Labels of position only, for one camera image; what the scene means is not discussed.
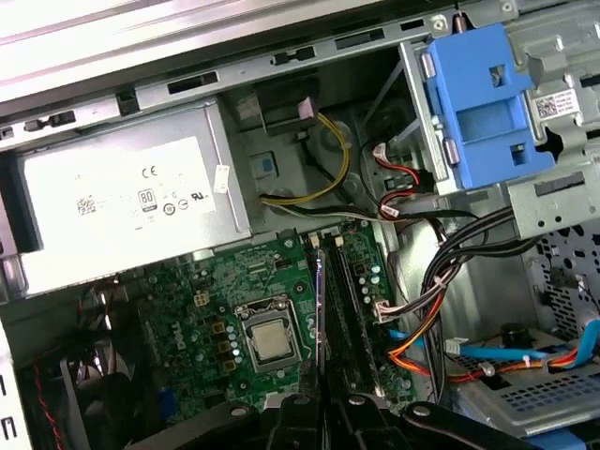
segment metal mesh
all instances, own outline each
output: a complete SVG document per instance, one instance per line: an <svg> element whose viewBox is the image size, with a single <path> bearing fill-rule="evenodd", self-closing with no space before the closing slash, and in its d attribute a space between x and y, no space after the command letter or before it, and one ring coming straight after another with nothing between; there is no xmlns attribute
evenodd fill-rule
<svg viewBox="0 0 600 450"><path fill-rule="evenodd" d="M577 401L579 397L598 392L600 392L600 382L594 376L581 378L578 375L567 375L551 382L507 392L500 397L515 411L524 413L563 401Z"/></svg>

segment black wire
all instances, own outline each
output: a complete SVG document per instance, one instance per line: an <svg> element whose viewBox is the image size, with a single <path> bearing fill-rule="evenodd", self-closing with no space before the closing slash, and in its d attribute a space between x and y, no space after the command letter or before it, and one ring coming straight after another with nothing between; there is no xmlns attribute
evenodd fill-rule
<svg viewBox="0 0 600 450"><path fill-rule="evenodd" d="M368 188L367 185L367 180L365 179L365 173L364 173L364 167L363 167L363 151L370 145L372 145L373 143L377 142L379 140L370 140L370 141L366 141L365 143L363 143L363 145L361 145L361 147L358 149L358 178L360 179L360 183L361 185L363 185L363 189L365 190L365 193L367 194L367 196L369 197L369 199L375 203L375 205L377 205L377 209L379 211L379 208L382 207L382 204L380 203L379 199L377 199L375 197L375 195L370 191L370 189Z"/></svg>

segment motherboard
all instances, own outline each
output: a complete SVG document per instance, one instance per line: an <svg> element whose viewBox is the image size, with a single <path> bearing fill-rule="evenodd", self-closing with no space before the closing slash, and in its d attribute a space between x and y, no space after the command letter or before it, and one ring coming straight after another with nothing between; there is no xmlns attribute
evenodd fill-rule
<svg viewBox="0 0 600 450"><path fill-rule="evenodd" d="M362 370L359 378L369 382L353 382L352 375L344 382L357 392L373 391L376 384L379 390L394 393L393 411L404 404L404 396L399 398L397 392L405 393L409 401L413 390L410 375L389 365L383 350L378 348L375 356L370 347L370 339L379 339L370 303L391 298L371 226L352 220L316 233L325 236L324 246L330 236L343 241L337 250L351 270L350 281L336 270L328 271L337 279L328 282L332 306L345 302L341 307L345 313L351 313L347 306L359 312L351 320L358 319L359 324L350 325L349 335L332 332L332 336L349 339L340 342L351 342L356 354L368 354L366 364L359 356L358 370ZM210 259L194 261L188 255L144 268L138 313L164 420L178 423L233 399L261 410L269 396L298 391L301 363L316 351L310 244L314 235L294 234ZM344 350L352 356L348 348Z"/></svg>

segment chip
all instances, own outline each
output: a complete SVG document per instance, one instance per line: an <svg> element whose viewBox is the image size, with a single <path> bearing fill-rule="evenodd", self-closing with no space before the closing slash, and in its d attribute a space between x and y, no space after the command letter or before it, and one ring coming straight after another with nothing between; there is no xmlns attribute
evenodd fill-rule
<svg viewBox="0 0 600 450"><path fill-rule="evenodd" d="M223 370L226 372L231 372L235 370L235 361L229 360L223 363Z"/></svg>
<svg viewBox="0 0 600 450"><path fill-rule="evenodd" d="M213 333L215 335L225 333L225 323L223 323L223 322L213 323L212 329L213 329Z"/></svg>
<svg viewBox="0 0 600 450"><path fill-rule="evenodd" d="M254 348L261 361L279 358L292 352L282 319L260 323L251 329Z"/></svg>
<svg viewBox="0 0 600 450"><path fill-rule="evenodd" d="M219 342L217 344L217 348L220 353L225 353L228 352L232 348L232 346L229 343L229 340L223 340L222 342Z"/></svg>

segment blue drive bracket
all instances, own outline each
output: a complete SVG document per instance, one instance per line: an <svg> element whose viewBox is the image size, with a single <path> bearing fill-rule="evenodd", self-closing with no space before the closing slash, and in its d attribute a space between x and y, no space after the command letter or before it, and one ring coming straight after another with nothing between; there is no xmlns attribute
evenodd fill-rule
<svg viewBox="0 0 600 450"><path fill-rule="evenodd" d="M436 39L428 46L434 74L430 107L444 127L446 162L464 189L482 188L554 166L538 153L523 91L501 24Z"/></svg>

